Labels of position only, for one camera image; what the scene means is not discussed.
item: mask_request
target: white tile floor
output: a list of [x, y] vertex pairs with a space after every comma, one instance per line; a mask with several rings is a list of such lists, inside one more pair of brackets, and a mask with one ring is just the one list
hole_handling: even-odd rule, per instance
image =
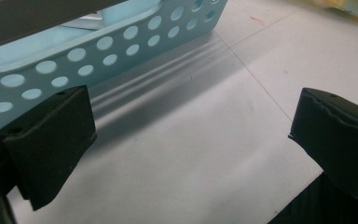
[[321, 172], [287, 139], [303, 87], [358, 104], [358, 21], [228, 0], [210, 34], [91, 90], [99, 139], [47, 207], [13, 190], [17, 220], [267, 223]]

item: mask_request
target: white surface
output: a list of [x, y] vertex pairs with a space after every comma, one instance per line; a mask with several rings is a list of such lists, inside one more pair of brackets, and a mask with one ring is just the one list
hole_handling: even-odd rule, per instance
[[267, 223], [321, 172], [287, 139], [302, 87], [358, 104], [358, 21], [231, 0], [213, 33], [91, 91], [95, 146], [45, 208], [13, 190], [17, 220]]

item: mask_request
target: circular hole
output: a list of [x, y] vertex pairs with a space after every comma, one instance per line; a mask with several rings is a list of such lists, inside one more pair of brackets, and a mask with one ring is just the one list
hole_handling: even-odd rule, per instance
[[23, 128], [14, 128], [10, 131], [8, 131], [8, 134], [19, 134], [23, 131]]
[[68, 81], [69, 79], [67, 77], [57, 77], [51, 81], [51, 85], [53, 85], [53, 87], [59, 88], [68, 84]]
[[136, 54], [139, 50], [139, 45], [132, 45], [127, 49], [127, 55], [128, 56], [132, 56], [134, 54]]
[[208, 15], [206, 15], [205, 21], [210, 21], [211, 19], [213, 19], [214, 17], [214, 11], [208, 13]]
[[49, 74], [54, 72], [57, 69], [57, 64], [53, 61], [45, 61], [39, 63], [36, 66], [36, 71], [40, 74]]
[[188, 24], [187, 24], [187, 30], [192, 30], [194, 29], [194, 27], [197, 26], [197, 23], [199, 22], [199, 19], [195, 18], [193, 20], [191, 20]]
[[131, 26], [124, 32], [124, 38], [133, 39], [138, 34], [138, 27]]
[[174, 38], [178, 35], [178, 33], [179, 33], [179, 26], [175, 26], [168, 32], [168, 37]]
[[149, 47], [154, 47], [158, 44], [158, 42], [159, 42], [159, 35], [154, 35], [149, 39], [149, 41], [147, 42], [147, 45]]
[[41, 90], [39, 90], [39, 89], [31, 89], [31, 90], [25, 91], [21, 96], [25, 100], [33, 100], [33, 99], [36, 99], [36, 98], [40, 97], [41, 95], [42, 95]]
[[177, 7], [171, 14], [171, 20], [173, 21], [179, 20], [182, 17], [184, 11], [185, 11], [184, 7]]
[[78, 74], [82, 77], [86, 77], [91, 74], [92, 71], [94, 71], [94, 67], [92, 65], [86, 65], [78, 70]]
[[100, 50], [109, 49], [113, 45], [113, 38], [110, 36], [106, 36], [101, 38], [97, 43], [97, 48]]
[[24, 82], [25, 77], [18, 74], [8, 75], [1, 78], [1, 84], [9, 88], [19, 87], [24, 84]]
[[112, 65], [117, 61], [117, 55], [111, 54], [103, 59], [103, 64], [106, 66]]
[[68, 59], [71, 62], [79, 62], [82, 61], [86, 57], [85, 49], [72, 49], [68, 53]]
[[156, 16], [155, 18], [151, 19], [149, 22], [149, 29], [156, 30], [161, 25], [162, 18], [160, 16]]
[[0, 113], [5, 113], [13, 108], [13, 104], [10, 102], [1, 102], [0, 103]]
[[193, 11], [198, 11], [202, 7], [202, 5], [203, 5], [203, 0], [197, 0], [191, 9]]

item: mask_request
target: yellow object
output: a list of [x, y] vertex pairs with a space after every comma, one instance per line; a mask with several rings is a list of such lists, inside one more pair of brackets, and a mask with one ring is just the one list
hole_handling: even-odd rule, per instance
[[335, 7], [358, 17], [358, 0], [314, 0], [320, 7]]

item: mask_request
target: perforated basket wall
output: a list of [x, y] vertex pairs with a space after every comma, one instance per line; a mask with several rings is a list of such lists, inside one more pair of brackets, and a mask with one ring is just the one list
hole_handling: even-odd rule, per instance
[[211, 31], [227, 0], [165, 0], [135, 18], [0, 66], [0, 128], [51, 94], [89, 87]]

